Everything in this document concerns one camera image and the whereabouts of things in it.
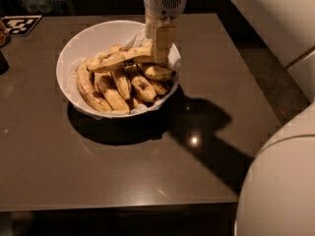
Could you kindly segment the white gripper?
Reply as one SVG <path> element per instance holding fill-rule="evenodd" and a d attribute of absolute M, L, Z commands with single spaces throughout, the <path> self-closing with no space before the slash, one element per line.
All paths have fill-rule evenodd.
<path fill-rule="evenodd" d="M 156 63 L 165 63 L 176 36 L 176 26 L 168 24 L 156 28 L 158 21 L 180 16 L 187 0 L 143 0 L 146 12 L 146 38 L 154 39 L 153 54 Z"/>

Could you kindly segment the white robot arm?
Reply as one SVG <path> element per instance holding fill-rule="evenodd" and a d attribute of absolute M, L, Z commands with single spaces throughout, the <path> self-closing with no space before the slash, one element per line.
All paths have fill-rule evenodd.
<path fill-rule="evenodd" d="M 232 236 L 315 236 L 315 0 L 229 1 L 310 101 L 253 160 Z"/>

